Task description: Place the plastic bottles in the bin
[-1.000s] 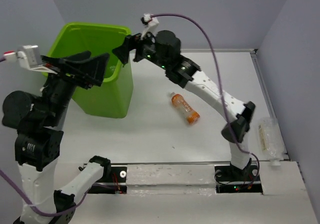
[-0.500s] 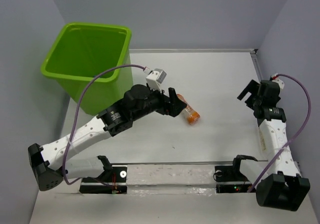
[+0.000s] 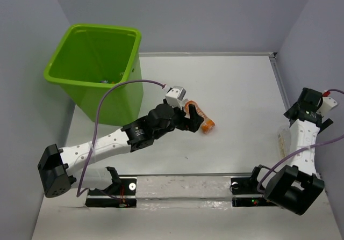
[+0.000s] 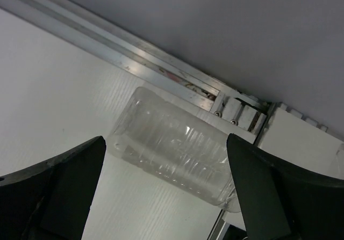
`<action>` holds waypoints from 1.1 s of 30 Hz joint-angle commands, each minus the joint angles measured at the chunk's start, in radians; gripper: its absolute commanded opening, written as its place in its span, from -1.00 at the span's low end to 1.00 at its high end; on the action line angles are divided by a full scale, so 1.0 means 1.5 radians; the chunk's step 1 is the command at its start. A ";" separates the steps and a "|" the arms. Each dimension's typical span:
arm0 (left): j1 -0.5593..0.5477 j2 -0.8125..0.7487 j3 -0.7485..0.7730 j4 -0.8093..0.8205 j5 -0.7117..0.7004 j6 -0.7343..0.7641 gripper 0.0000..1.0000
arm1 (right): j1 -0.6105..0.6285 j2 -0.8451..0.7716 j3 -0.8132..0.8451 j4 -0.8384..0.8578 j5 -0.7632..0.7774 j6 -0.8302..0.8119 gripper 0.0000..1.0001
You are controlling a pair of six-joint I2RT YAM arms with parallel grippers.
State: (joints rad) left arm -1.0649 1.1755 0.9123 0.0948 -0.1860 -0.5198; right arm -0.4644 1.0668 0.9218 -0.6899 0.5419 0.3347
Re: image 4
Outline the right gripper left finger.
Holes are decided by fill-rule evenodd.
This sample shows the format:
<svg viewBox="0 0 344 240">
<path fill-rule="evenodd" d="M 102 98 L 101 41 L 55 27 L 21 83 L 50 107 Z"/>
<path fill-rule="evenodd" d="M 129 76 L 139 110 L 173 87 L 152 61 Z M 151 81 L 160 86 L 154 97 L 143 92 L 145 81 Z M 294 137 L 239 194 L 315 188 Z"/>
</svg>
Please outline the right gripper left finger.
<svg viewBox="0 0 344 240">
<path fill-rule="evenodd" d="M 1 239 L 81 239 L 105 152 L 97 136 L 1 176 Z"/>
</svg>

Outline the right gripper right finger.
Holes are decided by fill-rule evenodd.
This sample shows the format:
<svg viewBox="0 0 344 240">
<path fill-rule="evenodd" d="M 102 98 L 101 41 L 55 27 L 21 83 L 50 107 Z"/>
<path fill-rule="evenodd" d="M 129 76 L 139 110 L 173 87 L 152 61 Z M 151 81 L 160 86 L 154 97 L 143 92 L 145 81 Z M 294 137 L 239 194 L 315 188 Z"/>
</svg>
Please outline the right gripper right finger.
<svg viewBox="0 0 344 240">
<path fill-rule="evenodd" d="M 343 180 L 230 134 L 227 155 L 249 239 L 343 239 Z"/>
</svg>

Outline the clear bottle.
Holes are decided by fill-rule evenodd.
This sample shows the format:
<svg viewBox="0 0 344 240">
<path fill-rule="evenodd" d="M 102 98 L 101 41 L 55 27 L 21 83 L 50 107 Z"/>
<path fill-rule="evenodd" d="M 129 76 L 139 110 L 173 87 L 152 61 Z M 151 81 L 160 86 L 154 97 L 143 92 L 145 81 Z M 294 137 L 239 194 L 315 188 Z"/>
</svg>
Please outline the clear bottle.
<svg viewBox="0 0 344 240">
<path fill-rule="evenodd" d="M 238 213 L 227 138 L 216 127 L 139 87 L 106 144 L 115 157 L 207 203 Z"/>
</svg>

